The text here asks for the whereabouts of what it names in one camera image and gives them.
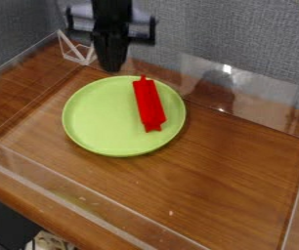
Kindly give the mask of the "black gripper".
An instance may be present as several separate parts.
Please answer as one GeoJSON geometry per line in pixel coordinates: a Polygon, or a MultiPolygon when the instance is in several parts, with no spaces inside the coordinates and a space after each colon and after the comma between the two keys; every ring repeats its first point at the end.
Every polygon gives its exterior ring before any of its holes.
{"type": "Polygon", "coordinates": [[[129,42],[153,45],[155,18],[133,3],[81,3],[65,8],[66,29],[91,34],[101,68],[118,72],[129,42]]]}

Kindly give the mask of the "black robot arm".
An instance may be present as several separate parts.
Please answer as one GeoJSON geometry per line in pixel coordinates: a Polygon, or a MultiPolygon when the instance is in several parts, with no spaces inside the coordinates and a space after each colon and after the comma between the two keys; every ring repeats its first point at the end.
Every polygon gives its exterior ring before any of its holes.
{"type": "Polygon", "coordinates": [[[85,33],[97,61],[117,72],[126,60],[130,43],[154,45],[155,18],[134,7],[133,0],[89,0],[65,9],[66,32],[85,33]]]}

